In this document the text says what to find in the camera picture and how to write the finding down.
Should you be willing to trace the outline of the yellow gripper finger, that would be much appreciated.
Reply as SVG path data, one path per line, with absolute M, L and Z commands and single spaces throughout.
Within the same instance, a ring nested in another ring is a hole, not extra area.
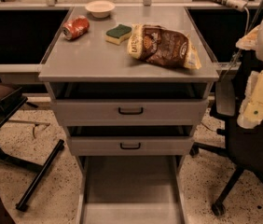
M 244 129 L 254 129 L 263 120 L 263 70 L 251 72 L 244 95 L 237 124 Z
M 256 26 L 236 42 L 236 47 L 243 50 L 256 50 L 258 31 L 259 26 Z

